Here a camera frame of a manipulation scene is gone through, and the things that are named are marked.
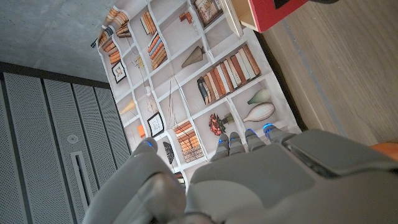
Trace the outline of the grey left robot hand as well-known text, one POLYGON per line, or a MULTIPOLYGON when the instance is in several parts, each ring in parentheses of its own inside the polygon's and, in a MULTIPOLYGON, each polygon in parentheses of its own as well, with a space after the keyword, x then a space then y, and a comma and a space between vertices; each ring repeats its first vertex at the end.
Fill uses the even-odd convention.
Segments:
POLYGON ((267 123, 222 134, 187 187, 153 138, 95 195, 85 223, 396 223, 397 162, 339 135, 267 123))

